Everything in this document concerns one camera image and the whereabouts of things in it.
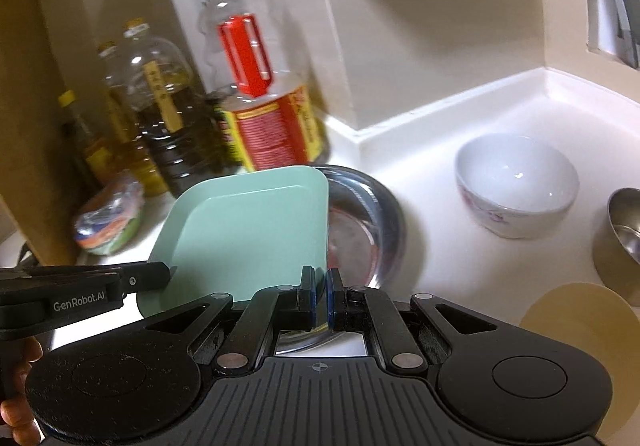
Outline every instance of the stainless steel bowl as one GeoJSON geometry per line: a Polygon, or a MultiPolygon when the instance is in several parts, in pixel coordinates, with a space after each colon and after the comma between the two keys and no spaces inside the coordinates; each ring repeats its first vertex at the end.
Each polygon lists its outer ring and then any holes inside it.
{"type": "MultiPolygon", "coordinates": [[[[402,263],[406,227],[394,195],[367,174],[343,166],[316,166],[329,180],[327,267],[338,267],[344,285],[382,288],[402,263]]],[[[278,353],[306,349],[330,340],[326,302],[318,302],[319,326],[312,332],[283,333],[278,353]]]]}
{"type": "Polygon", "coordinates": [[[607,287],[640,307],[640,190],[623,188],[609,198],[593,264],[607,287]]]}

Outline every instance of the red bottle handle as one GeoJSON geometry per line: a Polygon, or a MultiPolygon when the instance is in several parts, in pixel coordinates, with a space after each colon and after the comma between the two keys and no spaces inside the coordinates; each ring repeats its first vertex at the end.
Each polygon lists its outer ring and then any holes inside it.
{"type": "Polygon", "coordinates": [[[267,94],[273,72],[255,15],[237,15],[218,26],[218,35],[240,92],[252,98],[267,94]]]}

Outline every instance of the metal screw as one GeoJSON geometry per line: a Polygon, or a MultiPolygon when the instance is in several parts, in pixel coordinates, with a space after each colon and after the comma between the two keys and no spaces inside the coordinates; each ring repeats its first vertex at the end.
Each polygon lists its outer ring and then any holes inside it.
{"type": "Polygon", "coordinates": [[[228,354],[222,354],[218,358],[218,365],[222,368],[241,368],[245,366],[249,360],[243,354],[238,354],[236,352],[230,352],[228,354]]]}
{"type": "Polygon", "coordinates": [[[418,354],[411,354],[410,352],[404,352],[402,354],[396,354],[391,362],[398,368],[418,368],[422,366],[424,360],[418,356],[418,354]]]}

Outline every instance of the human hand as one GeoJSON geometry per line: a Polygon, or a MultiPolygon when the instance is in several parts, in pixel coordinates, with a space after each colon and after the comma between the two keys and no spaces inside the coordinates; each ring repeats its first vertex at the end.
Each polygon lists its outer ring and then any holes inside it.
{"type": "Polygon", "coordinates": [[[36,338],[27,338],[24,341],[22,361],[14,372],[14,383],[18,395],[0,403],[0,415],[4,422],[13,428],[14,441],[20,446],[36,446],[40,443],[40,430],[33,420],[33,412],[24,395],[24,382],[31,370],[30,363],[41,357],[40,343],[36,338]]]}

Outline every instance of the mint green plastic tray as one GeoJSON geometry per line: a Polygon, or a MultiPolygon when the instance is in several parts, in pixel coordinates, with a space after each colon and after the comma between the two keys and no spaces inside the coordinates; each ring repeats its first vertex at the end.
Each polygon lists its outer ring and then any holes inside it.
{"type": "Polygon", "coordinates": [[[248,300],[298,285],[302,266],[326,268],[328,181],[309,166],[220,179],[188,189],[167,217],[149,261],[176,267],[161,291],[138,293],[144,317],[210,295],[248,300]]]}

